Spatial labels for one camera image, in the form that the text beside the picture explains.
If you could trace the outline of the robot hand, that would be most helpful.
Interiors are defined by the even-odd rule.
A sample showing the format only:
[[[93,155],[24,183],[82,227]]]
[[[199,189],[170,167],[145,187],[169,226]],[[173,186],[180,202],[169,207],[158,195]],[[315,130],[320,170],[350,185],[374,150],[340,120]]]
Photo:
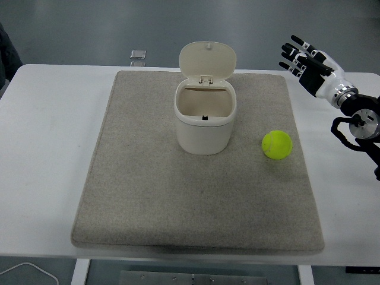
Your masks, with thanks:
[[[284,61],[279,65],[295,76],[309,94],[326,98],[347,85],[342,67],[332,57],[295,35],[291,40],[293,43],[281,47]]]

